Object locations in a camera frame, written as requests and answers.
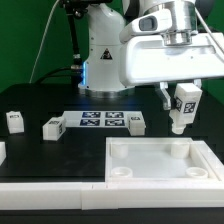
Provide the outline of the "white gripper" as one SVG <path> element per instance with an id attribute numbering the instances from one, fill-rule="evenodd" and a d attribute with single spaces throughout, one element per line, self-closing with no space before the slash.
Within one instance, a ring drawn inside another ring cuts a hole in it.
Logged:
<path id="1" fill-rule="evenodd" d="M 159 35 L 134 37 L 120 50 L 119 78 L 125 86 L 159 83 L 163 109 L 171 109 L 167 82 L 193 80 L 202 88 L 201 79 L 224 76 L 224 53 L 211 37 L 198 34 L 192 44 L 165 46 Z"/>

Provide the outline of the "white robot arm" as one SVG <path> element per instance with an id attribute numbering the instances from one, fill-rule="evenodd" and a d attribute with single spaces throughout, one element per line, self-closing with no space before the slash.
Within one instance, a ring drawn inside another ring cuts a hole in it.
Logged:
<path id="1" fill-rule="evenodd" d="M 115 98 L 155 84 L 166 110 L 172 82 L 224 77 L 224 34 L 206 26 L 214 0 L 122 0 L 124 13 L 88 7 L 82 94 Z"/>

